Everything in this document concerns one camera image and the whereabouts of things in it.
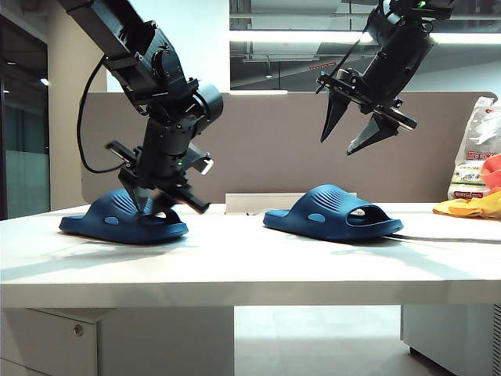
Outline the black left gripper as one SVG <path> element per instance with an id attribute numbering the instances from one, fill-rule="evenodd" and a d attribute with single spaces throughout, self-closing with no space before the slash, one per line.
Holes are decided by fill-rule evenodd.
<path id="1" fill-rule="evenodd" d="M 144 212 L 154 194 L 154 214 L 170 210 L 178 201 L 196 212 L 204 213 L 209 204 L 192 192 L 186 170 L 196 168 L 211 158 L 190 145 L 196 135 L 198 117 L 184 117 L 177 121 L 159 121 L 150 117 L 141 147 L 129 150 L 114 140 L 107 149 L 125 163 L 119 180 L 132 199 L 138 212 Z"/>

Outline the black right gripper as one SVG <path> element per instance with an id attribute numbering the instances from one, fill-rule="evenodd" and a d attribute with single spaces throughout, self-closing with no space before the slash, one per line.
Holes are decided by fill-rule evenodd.
<path id="1" fill-rule="evenodd" d="M 416 120 L 399 111 L 402 101 L 398 94 L 416 73 L 433 43 L 422 23 L 392 25 L 385 29 L 373 27 L 371 35 L 380 50 L 362 73 L 352 68 L 322 72 L 317 80 L 329 90 L 326 120 L 320 142 L 324 142 L 348 105 L 355 102 L 364 114 L 373 113 L 368 125 L 353 139 L 347 155 L 396 135 L 396 127 L 412 130 Z"/>

